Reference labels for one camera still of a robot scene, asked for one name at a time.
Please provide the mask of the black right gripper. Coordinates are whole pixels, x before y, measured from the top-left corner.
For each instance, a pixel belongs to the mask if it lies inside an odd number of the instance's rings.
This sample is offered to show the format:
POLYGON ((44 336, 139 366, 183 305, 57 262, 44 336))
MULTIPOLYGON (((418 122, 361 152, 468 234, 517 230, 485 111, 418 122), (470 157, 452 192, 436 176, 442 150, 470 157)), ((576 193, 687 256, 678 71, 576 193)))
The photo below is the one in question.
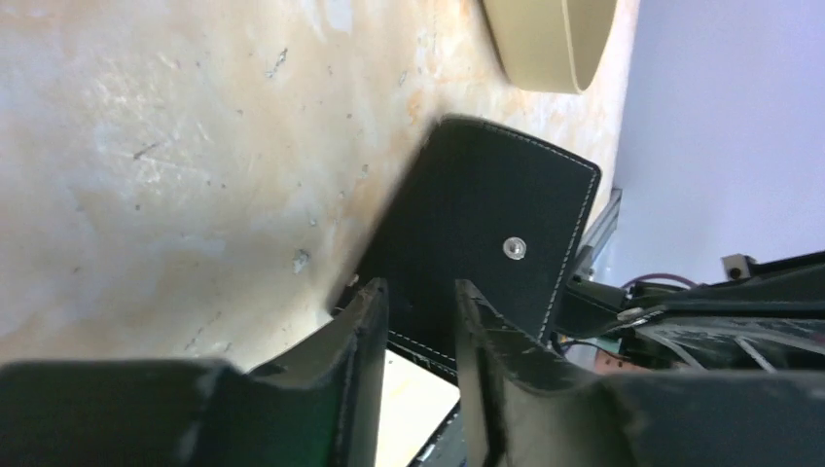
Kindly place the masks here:
POLYGON ((607 370, 824 369, 824 254, 723 258, 723 282, 650 273, 621 287, 571 280, 554 348, 595 348, 607 370))

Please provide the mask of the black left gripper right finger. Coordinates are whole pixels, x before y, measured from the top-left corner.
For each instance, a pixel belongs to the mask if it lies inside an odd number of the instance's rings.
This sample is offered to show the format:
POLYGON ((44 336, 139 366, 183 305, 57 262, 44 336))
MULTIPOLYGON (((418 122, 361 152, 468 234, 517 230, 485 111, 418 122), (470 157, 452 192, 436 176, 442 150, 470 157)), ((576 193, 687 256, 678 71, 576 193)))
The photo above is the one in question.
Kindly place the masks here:
POLYGON ((820 466, 824 376, 598 375, 456 290, 456 365, 471 466, 820 466))

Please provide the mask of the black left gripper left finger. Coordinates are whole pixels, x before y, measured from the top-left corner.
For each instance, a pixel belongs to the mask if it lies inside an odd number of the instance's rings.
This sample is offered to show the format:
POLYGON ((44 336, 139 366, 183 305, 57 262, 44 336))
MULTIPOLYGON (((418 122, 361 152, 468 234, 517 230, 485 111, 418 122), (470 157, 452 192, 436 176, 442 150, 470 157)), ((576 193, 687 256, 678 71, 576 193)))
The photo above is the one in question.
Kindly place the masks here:
POLYGON ((382 279, 244 372, 224 359, 25 360, 1 369, 5 466, 371 466, 382 279))

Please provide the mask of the black leather card wallet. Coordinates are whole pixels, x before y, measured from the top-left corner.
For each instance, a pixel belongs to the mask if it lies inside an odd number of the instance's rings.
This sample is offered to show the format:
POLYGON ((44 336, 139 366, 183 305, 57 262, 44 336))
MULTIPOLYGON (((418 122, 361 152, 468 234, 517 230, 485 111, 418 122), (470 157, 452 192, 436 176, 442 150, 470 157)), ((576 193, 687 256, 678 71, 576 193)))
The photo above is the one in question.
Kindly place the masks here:
POLYGON ((374 278, 388 286, 388 347, 457 381, 455 283, 547 342, 601 172, 554 144, 448 115, 426 137, 336 306, 374 278))

